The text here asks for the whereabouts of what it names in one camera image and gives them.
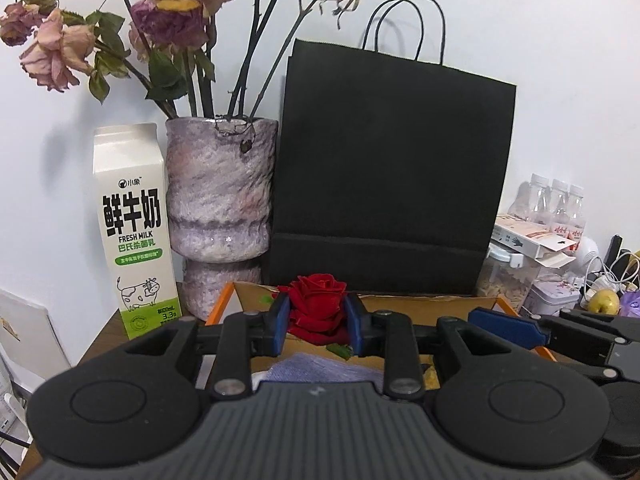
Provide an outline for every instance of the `black circular joint cover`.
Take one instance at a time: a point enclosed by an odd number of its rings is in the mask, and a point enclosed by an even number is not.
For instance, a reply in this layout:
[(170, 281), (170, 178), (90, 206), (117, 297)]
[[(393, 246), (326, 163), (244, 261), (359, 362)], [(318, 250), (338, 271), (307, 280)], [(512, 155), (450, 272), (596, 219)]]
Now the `black circular joint cover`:
[(620, 381), (600, 389), (609, 399), (611, 417), (599, 452), (640, 454), (640, 384)]
[(183, 441), (199, 416), (186, 378), (160, 359), (124, 352), (50, 379), (27, 410), (44, 455), (95, 468), (159, 456)]
[(434, 414), (471, 455), (517, 468), (551, 468), (596, 449), (606, 396), (580, 374), (541, 358), (488, 359), (462, 368), (436, 395)]

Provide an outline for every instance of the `white milk carton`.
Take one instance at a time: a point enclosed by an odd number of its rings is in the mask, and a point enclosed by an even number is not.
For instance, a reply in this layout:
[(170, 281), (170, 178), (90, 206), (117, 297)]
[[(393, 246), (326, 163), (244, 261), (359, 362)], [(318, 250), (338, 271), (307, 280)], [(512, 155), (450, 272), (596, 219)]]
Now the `white milk carton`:
[(181, 316), (155, 124), (98, 128), (94, 179), (111, 283), (129, 338)]

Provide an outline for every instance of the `artificial red rose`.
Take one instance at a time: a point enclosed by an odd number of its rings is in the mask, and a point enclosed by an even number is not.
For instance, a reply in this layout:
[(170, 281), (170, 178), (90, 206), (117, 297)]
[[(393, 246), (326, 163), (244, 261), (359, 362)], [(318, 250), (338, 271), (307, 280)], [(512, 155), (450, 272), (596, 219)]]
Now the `artificial red rose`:
[(289, 333), (314, 345), (348, 344), (342, 298), (347, 284), (330, 274), (298, 276), (290, 286), (279, 286), (291, 301)]

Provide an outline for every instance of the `green label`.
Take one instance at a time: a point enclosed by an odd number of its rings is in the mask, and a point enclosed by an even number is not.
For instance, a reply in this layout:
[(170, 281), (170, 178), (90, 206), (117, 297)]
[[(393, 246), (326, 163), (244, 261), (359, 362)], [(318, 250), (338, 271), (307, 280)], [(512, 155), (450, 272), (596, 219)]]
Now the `green label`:
[(182, 315), (178, 298), (145, 305), (134, 310), (121, 310), (124, 328), (129, 339), (143, 335)]
[(139, 262), (148, 262), (149, 260), (157, 260), (160, 256), (162, 256), (162, 249), (151, 249), (150, 251), (133, 253), (129, 256), (118, 256), (116, 258), (116, 265), (131, 265)]

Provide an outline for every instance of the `transparent food container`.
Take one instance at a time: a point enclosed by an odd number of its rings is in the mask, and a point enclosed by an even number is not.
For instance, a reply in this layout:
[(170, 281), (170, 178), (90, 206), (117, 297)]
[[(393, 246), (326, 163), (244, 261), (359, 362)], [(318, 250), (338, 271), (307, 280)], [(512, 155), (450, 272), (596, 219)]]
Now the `transparent food container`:
[(476, 293), (487, 298), (501, 294), (519, 311), (538, 277), (540, 267), (532, 258), (491, 242), (478, 276)]

